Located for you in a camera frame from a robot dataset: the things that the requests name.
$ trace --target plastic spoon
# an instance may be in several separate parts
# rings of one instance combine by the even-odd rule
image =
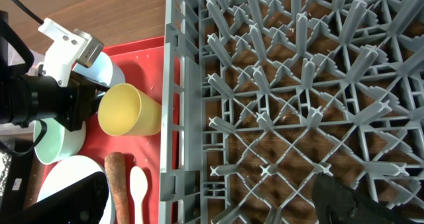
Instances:
[[[130,193],[134,200],[135,224],[143,224],[142,203],[148,189],[146,174],[137,166],[131,168]]]

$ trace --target mint green cup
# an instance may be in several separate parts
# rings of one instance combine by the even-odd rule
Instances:
[[[41,163],[52,164],[80,151],[85,140],[85,122],[83,122],[80,130],[71,132],[53,118],[43,119],[43,121],[47,124],[47,132],[39,144],[35,146],[35,154]],[[36,121],[34,140],[40,134],[40,131],[41,124]]]

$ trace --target gray plastic dish rack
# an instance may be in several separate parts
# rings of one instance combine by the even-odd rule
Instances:
[[[248,211],[242,207],[253,197],[268,207],[266,218],[261,222],[289,223],[283,212],[285,207],[296,198],[313,208],[303,188],[318,173],[335,175],[333,170],[337,165],[329,160],[336,153],[342,153],[361,167],[348,183],[350,187],[356,189],[364,181],[368,195],[381,202],[376,182],[383,182],[395,190],[391,200],[384,202],[388,208],[409,203],[424,212],[421,125],[424,36],[405,35],[412,22],[424,23],[423,1],[166,0],[159,224],[171,223],[172,214],[181,224],[208,223],[209,220],[226,224],[236,219],[252,223]],[[320,6],[329,13],[315,18],[308,13],[310,6]],[[289,22],[267,26],[277,15]],[[210,26],[215,31],[209,34]],[[309,47],[322,37],[337,43],[335,48],[325,53],[310,52]],[[270,53],[277,46],[283,46],[293,56],[285,60],[271,59]],[[243,60],[246,53],[257,59],[237,66],[239,62],[235,61]],[[178,82],[174,79],[177,66],[174,58],[179,60],[181,68]],[[219,63],[219,68],[212,74],[207,73],[209,64],[214,62]],[[300,72],[294,72],[297,64],[300,64]],[[271,76],[266,69],[270,66],[274,69]],[[236,82],[229,82],[229,74],[236,74]],[[331,79],[323,80],[324,75]],[[293,84],[279,85],[285,80]],[[256,89],[246,91],[245,84],[254,84]],[[335,87],[337,92],[326,92],[329,87]],[[313,96],[325,105],[317,107],[312,102]],[[251,100],[241,102],[245,97]],[[361,105],[364,99],[372,102],[364,107]],[[280,110],[273,111],[271,101],[278,103]],[[180,103],[177,123],[172,118],[175,102]],[[216,117],[206,115],[210,102],[220,103],[221,110]],[[241,109],[237,115],[236,108]],[[330,109],[343,114],[342,118],[326,120]],[[288,115],[297,122],[284,123]],[[254,125],[242,125],[247,117],[253,117]],[[346,125],[350,128],[341,136],[326,131],[326,127]],[[289,139],[285,131],[291,129],[303,131]],[[297,145],[312,132],[331,144],[318,160]],[[247,133],[260,135],[247,141],[244,136]],[[268,135],[286,146],[274,161],[257,149]],[[347,145],[352,135],[357,136],[357,151]],[[371,150],[369,135],[384,144],[380,150]],[[178,150],[172,146],[176,138]],[[234,142],[242,147],[242,150],[238,148],[241,155],[236,162],[229,152]],[[309,146],[320,147],[313,142]],[[402,153],[396,161],[382,158],[394,150]],[[177,168],[173,167],[175,152]],[[222,159],[211,160],[210,152],[218,152]],[[296,153],[312,167],[299,184],[293,183],[279,168],[289,153]],[[260,177],[255,182],[239,169],[251,158],[259,160]],[[231,177],[239,178],[247,190],[239,202],[232,199]],[[279,205],[271,203],[260,188],[272,177],[281,178],[284,185],[290,187],[290,194],[283,197]],[[224,207],[211,216],[209,201],[214,199],[223,200]],[[411,219],[424,222],[422,217]]]

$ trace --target yellow plastic cup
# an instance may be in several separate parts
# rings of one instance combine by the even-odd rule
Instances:
[[[109,89],[99,106],[99,124],[105,133],[155,135],[160,131],[161,105],[131,84]]]

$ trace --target dish rack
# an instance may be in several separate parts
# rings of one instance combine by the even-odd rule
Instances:
[[[317,223],[322,172],[424,222],[422,1],[166,0],[159,223]]]

